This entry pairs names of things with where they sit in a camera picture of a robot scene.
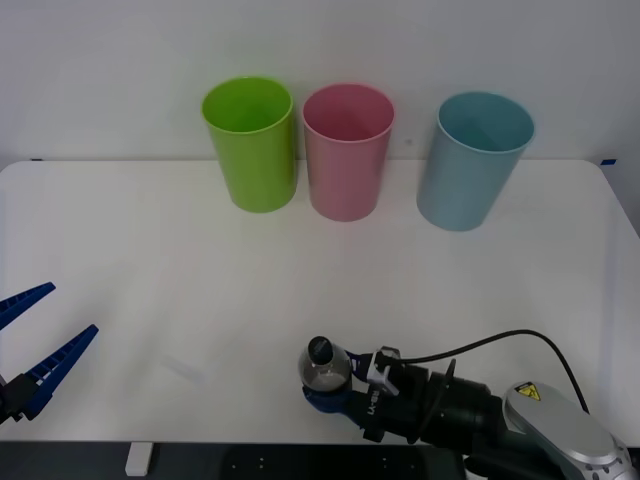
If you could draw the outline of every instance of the cup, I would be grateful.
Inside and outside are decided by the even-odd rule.
[[[501,95],[455,95],[438,111],[438,127],[418,190],[418,209],[445,230],[482,224],[522,152],[533,139],[531,116]]]
[[[351,222],[376,206],[395,113],[379,90],[339,83],[304,104],[311,204],[321,215]]]
[[[239,77],[211,90],[202,115],[231,200],[249,212],[286,205],[296,190],[293,98],[278,82]]]

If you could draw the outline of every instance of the light blue cup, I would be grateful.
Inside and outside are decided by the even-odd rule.
[[[455,95],[438,111],[418,209],[434,225],[478,227],[504,187],[535,127],[527,111],[493,93]]]

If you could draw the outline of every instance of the white table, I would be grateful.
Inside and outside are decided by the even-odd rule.
[[[522,161],[486,223],[443,231],[391,161],[376,210],[342,224],[233,206],[215,162],[30,162],[0,174],[0,294],[58,289],[0,334],[5,378],[90,323],[96,339],[33,422],[3,440],[360,442],[300,391],[300,350],[430,354],[512,328],[550,335],[592,412],[640,444],[640,240],[600,170]],[[444,368],[445,363],[433,365]],[[540,340],[467,353],[494,393],[541,380],[574,399]]]

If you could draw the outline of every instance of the black floor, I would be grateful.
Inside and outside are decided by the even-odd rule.
[[[148,480],[217,480],[227,446],[157,444]],[[124,480],[128,443],[1,443],[1,480]]]
[[[0,480],[124,480],[128,443],[0,442]],[[459,480],[462,457],[402,446],[155,444],[148,480]]]

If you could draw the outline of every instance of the warning label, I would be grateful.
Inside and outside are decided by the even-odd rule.
[[[538,389],[531,382],[523,383],[522,385],[517,386],[516,392],[518,392],[520,395],[524,395],[525,397],[533,398],[534,400],[540,401],[540,394],[538,393]]]

